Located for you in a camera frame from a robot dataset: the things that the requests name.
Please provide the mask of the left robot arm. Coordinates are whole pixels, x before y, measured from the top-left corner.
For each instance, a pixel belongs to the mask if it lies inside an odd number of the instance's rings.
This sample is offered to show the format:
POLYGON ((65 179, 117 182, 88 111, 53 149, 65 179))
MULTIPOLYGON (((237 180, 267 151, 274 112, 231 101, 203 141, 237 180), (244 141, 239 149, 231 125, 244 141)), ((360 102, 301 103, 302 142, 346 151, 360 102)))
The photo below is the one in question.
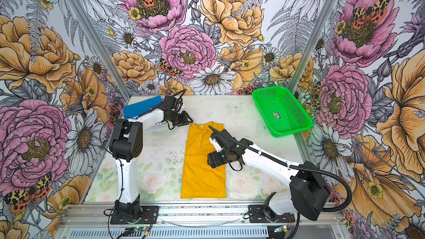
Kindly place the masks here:
POLYGON ((188 113, 182 110, 185 92, 186 89, 145 100, 142 106, 136 106, 138 114, 124 114, 116 121, 107 150, 117 164, 119 191, 112 212, 117 218, 136 222, 142 216, 136 187, 136 159, 143 149, 144 131, 159 123, 166 123, 170 130, 193 123, 188 113))

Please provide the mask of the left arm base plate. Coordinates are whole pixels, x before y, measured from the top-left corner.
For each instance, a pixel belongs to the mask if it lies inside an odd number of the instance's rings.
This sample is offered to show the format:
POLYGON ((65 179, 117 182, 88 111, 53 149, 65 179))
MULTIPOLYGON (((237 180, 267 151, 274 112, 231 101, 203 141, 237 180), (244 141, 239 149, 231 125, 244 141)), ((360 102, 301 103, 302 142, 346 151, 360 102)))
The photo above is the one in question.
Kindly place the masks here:
POLYGON ((158 215, 159 206, 141 206, 138 209, 119 209, 113 213, 110 224, 156 224, 158 215))

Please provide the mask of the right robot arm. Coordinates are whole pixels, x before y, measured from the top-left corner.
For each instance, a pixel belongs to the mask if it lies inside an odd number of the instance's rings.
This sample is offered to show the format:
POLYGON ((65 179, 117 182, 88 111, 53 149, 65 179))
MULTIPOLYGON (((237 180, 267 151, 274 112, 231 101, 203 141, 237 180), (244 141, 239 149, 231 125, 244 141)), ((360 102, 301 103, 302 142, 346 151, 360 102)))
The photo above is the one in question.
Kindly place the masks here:
POLYGON ((276 222, 279 216, 299 213, 308 220, 316 221, 330 196, 324 178, 314 164, 290 162, 261 149, 246 139, 236 140, 230 136, 213 133, 210 143, 215 151, 208 154, 207 164, 213 169, 239 162, 254 167, 289 187, 290 194, 273 191, 263 203, 263 213, 268 221, 276 222))

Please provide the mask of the yellow t shirt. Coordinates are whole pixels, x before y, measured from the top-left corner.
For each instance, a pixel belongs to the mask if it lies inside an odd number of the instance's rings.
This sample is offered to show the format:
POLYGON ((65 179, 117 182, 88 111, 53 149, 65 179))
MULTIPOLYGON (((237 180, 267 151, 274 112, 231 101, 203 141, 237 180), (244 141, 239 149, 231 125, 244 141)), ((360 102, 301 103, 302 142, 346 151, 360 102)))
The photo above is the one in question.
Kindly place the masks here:
POLYGON ((212 127, 221 131, 224 125, 215 122, 191 124, 187 135, 183 165, 181 199, 226 198, 226 168, 212 169, 208 154, 216 151, 210 143, 212 127))

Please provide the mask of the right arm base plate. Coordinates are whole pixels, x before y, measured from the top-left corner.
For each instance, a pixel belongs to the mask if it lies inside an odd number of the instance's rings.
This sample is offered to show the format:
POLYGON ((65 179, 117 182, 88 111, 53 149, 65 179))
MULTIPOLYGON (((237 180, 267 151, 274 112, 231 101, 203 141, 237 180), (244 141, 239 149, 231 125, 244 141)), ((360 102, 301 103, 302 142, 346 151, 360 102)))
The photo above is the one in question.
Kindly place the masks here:
POLYGON ((248 206, 248 220, 250 223, 295 223, 295 216, 293 213, 286 213, 283 215, 276 215, 270 209, 265 208, 263 205, 251 204, 248 206))

